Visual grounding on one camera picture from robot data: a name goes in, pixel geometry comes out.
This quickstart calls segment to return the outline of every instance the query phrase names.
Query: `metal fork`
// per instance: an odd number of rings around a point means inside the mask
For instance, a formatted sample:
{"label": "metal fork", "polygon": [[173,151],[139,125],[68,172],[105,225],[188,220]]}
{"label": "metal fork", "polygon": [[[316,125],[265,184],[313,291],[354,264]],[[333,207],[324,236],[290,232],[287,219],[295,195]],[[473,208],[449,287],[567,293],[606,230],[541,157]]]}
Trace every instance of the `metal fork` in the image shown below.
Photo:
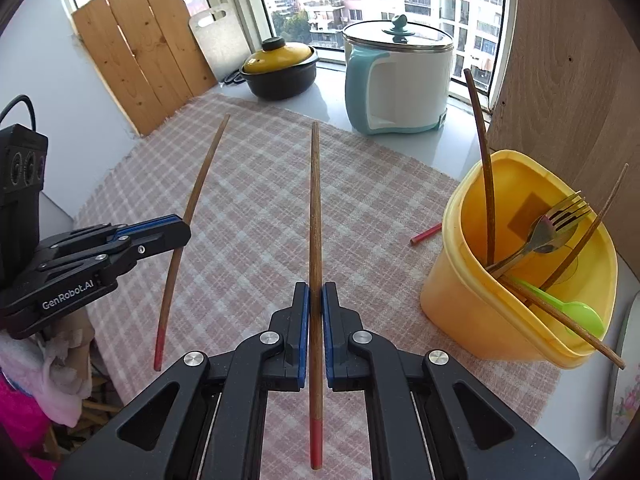
{"label": "metal fork", "polygon": [[580,196],[580,191],[562,199],[535,222],[527,241],[519,250],[488,266],[486,271],[494,278],[498,278],[531,251],[555,241],[572,229],[590,211],[591,207]]}

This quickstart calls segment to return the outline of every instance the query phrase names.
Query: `checkered tablecloth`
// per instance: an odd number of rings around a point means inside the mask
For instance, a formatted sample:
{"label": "checkered tablecloth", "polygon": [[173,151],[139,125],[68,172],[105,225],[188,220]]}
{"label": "checkered tablecloth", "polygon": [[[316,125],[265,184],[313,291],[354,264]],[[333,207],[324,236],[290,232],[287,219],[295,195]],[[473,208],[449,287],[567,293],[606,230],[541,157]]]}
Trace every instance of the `checkered tablecloth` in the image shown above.
{"label": "checkered tablecloth", "polygon": [[[164,366],[190,350],[229,351],[290,306],[308,275],[311,119],[208,92],[143,139],[96,189],[78,226],[182,214],[223,114],[222,137],[196,208],[169,319]],[[443,348],[530,423],[559,371],[546,362],[481,361],[431,324],[418,295],[442,242],[411,236],[440,221],[456,182],[353,132],[321,125],[324,279],[365,328],[399,349]],[[117,291],[89,308],[100,352],[122,400],[155,377],[156,323],[169,254],[142,260]],[[370,478],[361,393],[324,400],[324,469],[308,462],[308,395],[271,393],[262,478]]]}

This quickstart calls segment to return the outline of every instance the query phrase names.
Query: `metal rivet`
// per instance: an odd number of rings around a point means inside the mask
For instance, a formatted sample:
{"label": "metal rivet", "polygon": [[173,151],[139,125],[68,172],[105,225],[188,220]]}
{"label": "metal rivet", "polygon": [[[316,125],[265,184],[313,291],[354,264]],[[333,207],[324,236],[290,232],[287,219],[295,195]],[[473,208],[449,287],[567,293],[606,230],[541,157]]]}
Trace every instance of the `metal rivet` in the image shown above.
{"label": "metal rivet", "polygon": [[363,345],[366,345],[367,343],[371,343],[372,339],[373,339],[373,336],[366,330],[358,330],[357,332],[353,333],[353,340],[356,343],[361,343]]}
{"label": "metal rivet", "polygon": [[431,350],[429,352],[429,361],[435,365],[445,365],[449,362],[449,356],[443,350]]}
{"label": "metal rivet", "polygon": [[268,332],[262,332],[260,334],[260,341],[265,345],[272,345],[274,343],[277,343],[278,339],[280,339],[280,334],[278,334],[277,332],[271,332],[270,330]]}
{"label": "metal rivet", "polygon": [[198,366],[204,361],[204,355],[202,352],[189,352],[184,356],[184,364],[187,366]]}

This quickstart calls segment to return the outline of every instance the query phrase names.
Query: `yellow plastic container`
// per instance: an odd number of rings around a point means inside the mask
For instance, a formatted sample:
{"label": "yellow plastic container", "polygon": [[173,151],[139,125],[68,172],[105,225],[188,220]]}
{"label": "yellow plastic container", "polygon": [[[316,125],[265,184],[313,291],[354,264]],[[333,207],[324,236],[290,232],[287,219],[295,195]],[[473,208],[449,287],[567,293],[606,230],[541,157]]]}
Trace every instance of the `yellow plastic container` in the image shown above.
{"label": "yellow plastic container", "polygon": [[[525,241],[531,223],[573,191],[536,161],[519,152],[492,155],[496,201],[495,260]],[[567,246],[530,254],[509,271],[540,285],[568,254],[595,218],[581,222]],[[486,209],[478,162],[449,199],[442,219],[443,248],[424,280],[424,313],[460,346],[483,359],[537,361],[575,368],[594,349],[562,324],[521,301],[483,268]],[[609,327],[616,299],[618,262],[609,233],[600,225],[549,293],[563,301],[583,301]]]}

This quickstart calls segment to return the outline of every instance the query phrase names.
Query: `lid knob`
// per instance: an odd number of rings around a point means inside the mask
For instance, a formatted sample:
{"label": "lid knob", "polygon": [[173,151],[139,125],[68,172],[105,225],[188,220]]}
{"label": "lid knob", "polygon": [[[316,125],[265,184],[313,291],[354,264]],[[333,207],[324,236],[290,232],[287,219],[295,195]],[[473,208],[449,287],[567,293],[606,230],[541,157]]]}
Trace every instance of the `lid knob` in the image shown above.
{"label": "lid knob", "polygon": [[392,34],[393,36],[412,36],[415,34],[415,32],[412,32],[406,28],[408,20],[405,14],[398,14],[391,19],[391,23],[393,24],[393,27],[384,28],[382,29],[382,32]]}
{"label": "lid knob", "polygon": [[262,49],[265,52],[268,52],[270,50],[276,50],[281,46],[285,46],[285,44],[286,42],[283,38],[281,38],[280,36],[274,36],[273,38],[267,38],[262,42]]}

